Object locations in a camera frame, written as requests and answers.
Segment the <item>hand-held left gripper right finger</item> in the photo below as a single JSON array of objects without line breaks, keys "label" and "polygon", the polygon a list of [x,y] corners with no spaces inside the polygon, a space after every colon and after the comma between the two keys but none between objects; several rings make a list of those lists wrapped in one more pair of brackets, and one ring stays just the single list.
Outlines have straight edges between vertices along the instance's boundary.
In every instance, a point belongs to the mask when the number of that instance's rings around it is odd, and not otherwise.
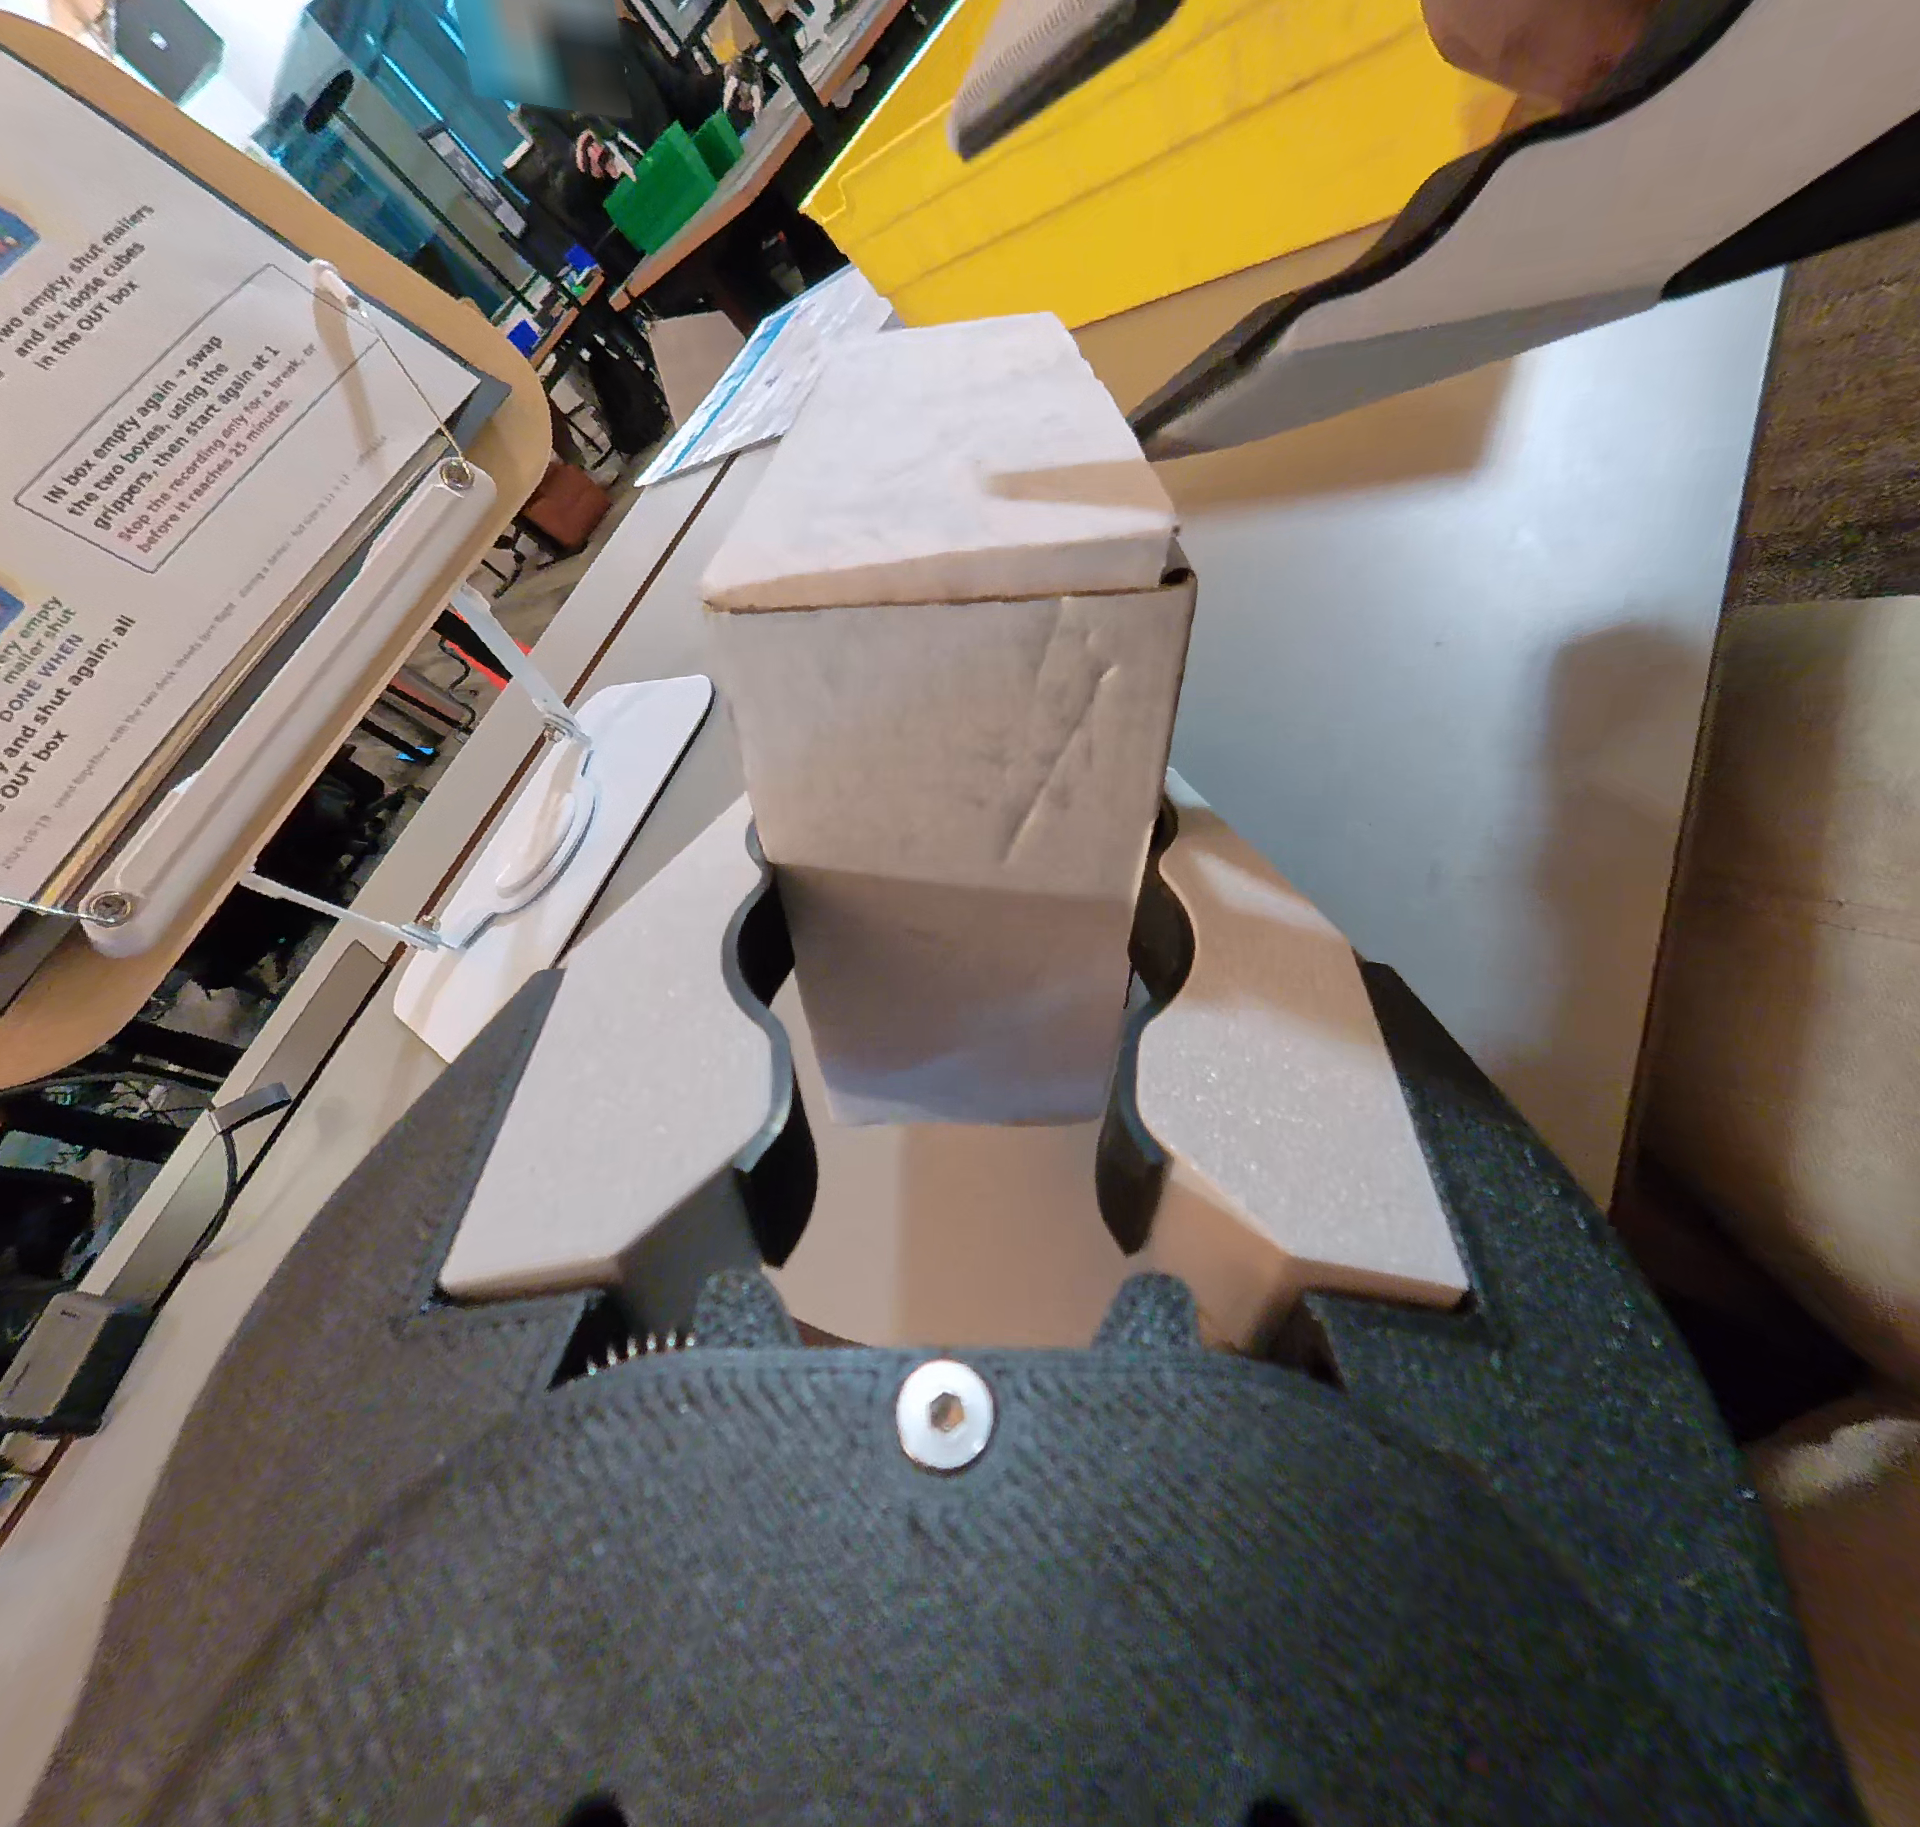
[{"label": "hand-held left gripper right finger", "polygon": [[1099,1215],[1263,1353],[1308,1296],[1456,1314],[1470,1268],[1346,937],[1171,779],[1130,942]]}]

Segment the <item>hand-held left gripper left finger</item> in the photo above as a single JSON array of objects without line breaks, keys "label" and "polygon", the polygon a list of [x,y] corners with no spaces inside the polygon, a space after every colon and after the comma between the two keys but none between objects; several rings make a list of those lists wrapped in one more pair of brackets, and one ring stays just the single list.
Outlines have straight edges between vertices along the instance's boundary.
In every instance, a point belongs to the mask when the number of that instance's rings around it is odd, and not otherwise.
[{"label": "hand-held left gripper left finger", "polygon": [[790,1040],[796,969],[733,801],[557,969],[440,1272],[454,1300],[696,1303],[778,1268],[819,1194]]}]

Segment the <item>yellow plastic bin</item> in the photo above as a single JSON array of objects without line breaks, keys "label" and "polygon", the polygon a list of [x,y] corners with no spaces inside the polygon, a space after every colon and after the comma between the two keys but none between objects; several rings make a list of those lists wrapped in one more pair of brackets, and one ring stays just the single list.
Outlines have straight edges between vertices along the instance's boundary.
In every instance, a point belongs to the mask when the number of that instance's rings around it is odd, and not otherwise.
[{"label": "yellow plastic bin", "polygon": [[806,196],[909,326],[1082,329],[1389,224],[1514,94],[1447,64],[1419,0],[1186,0],[965,164],[951,101],[1006,0],[958,0]]}]

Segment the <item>white cardboard mailer box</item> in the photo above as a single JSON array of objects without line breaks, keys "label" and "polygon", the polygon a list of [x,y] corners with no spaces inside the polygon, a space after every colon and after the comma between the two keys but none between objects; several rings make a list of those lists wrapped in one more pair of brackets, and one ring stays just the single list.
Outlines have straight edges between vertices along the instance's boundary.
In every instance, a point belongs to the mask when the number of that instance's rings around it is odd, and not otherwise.
[{"label": "white cardboard mailer box", "polygon": [[701,600],[834,1118],[1098,1118],[1196,576],[1069,330],[841,349]]}]

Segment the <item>grey desk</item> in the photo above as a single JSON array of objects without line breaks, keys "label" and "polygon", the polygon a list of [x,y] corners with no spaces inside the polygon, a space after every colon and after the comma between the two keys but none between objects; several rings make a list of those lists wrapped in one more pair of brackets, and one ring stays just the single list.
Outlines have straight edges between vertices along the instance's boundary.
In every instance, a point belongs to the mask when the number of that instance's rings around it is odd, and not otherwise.
[{"label": "grey desk", "polygon": [[[1601,1207],[1620,1167],[1783,275],[1162,471],[1198,574],[1172,767],[1393,966]],[[641,492],[533,643],[568,692],[703,666],[772,448]],[[168,1439],[324,1197],[442,1064],[331,938],[245,1057],[307,1083],[107,1432],[5,1522],[5,1666],[98,1626]],[[1123,1265],[1095,1130],[827,1132],[778,1274],[830,1334],[1079,1343]]]}]

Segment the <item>white document stand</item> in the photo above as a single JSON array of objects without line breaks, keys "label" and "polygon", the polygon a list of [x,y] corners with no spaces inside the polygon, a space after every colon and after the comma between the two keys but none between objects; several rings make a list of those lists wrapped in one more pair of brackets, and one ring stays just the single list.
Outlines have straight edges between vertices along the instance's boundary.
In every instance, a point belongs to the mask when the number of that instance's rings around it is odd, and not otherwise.
[{"label": "white document stand", "polygon": [[407,949],[397,1019],[443,1060],[562,962],[713,705],[694,674],[613,686],[573,707],[481,592],[463,585],[450,607],[538,710],[543,747],[437,919],[389,924],[268,877],[241,881]]}]

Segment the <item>green plastic bin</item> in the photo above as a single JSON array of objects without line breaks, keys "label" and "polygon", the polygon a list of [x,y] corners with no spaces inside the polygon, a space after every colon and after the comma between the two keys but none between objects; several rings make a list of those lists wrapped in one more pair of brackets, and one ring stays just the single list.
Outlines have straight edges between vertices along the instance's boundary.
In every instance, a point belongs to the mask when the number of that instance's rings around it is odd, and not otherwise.
[{"label": "green plastic bin", "polygon": [[675,123],[616,183],[604,212],[637,256],[653,256],[707,206],[741,156],[726,112],[710,113],[693,134]]}]

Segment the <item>blue white leaflet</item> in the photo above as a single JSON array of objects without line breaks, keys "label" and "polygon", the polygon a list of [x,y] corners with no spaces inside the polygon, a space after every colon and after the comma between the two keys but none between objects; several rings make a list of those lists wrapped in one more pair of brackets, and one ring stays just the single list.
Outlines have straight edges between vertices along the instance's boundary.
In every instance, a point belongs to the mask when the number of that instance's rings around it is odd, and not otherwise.
[{"label": "blue white leaflet", "polygon": [[637,487],[781,441],[841,348],[899,326],[894,305],[850,266],[806,289],[757,326],[688,421],[638,471]]}]

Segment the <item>black power adapter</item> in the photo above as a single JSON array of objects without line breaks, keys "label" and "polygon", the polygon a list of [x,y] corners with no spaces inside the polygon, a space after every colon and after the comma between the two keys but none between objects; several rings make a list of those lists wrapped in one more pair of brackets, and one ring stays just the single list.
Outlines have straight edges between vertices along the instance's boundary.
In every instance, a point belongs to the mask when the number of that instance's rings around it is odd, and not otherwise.
[{"label": "black power adapter", "polygon": [[138,1303],[55,1295],[5,1372],[2,1432],[40,1439],[98,1434],[155,1320]]}]

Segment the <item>instruction sheet on board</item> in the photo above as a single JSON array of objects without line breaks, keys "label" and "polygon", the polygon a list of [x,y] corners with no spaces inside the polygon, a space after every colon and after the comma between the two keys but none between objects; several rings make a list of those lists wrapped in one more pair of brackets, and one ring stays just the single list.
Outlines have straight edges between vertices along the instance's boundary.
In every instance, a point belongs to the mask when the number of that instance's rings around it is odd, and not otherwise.
[{"label": "instruction sheet on board", "polygon": [[341,305],[375,305],[487,376],[443,447],[349,529],[260,662],[169,745],[55,900],[5,897],[5,1085],[95,1055],[155,994],[547,467],[541,387],[471,305],[442,294],[283,177],[218,142],[126,71],[5,15],[34,64],[308,258]]}]

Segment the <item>blue glass cabinet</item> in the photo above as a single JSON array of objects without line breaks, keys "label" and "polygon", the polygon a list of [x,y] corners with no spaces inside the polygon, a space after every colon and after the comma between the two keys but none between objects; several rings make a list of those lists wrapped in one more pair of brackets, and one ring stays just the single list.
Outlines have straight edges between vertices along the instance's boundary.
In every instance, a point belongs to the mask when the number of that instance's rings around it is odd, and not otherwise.
[{"label": "blue glass cabinet", "polygon": [[525,134],[470,85],[450,0],[314,0],[254,142],[331,214],[463,294],[495,302],[533,277],[508,180]]}]

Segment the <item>printed instruction sheet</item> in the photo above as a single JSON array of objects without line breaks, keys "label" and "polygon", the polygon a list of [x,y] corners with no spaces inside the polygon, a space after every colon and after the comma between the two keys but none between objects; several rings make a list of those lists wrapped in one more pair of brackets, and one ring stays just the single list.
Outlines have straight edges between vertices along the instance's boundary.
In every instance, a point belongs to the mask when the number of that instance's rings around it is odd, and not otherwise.
[{"label": "printed instruction sheet", "polygon": [[2,74],[2,875],[55,900],[487,376]]}]

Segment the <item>black cube box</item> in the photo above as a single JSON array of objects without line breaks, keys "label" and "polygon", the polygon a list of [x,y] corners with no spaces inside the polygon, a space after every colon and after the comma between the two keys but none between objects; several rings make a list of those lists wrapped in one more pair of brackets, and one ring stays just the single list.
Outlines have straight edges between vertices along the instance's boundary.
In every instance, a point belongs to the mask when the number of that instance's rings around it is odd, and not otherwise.
[{"label": "black cube box", "polygon": [[225,64],[225,39],[184,0],[115,0],[113,39],[118,60],[173,106]]}]

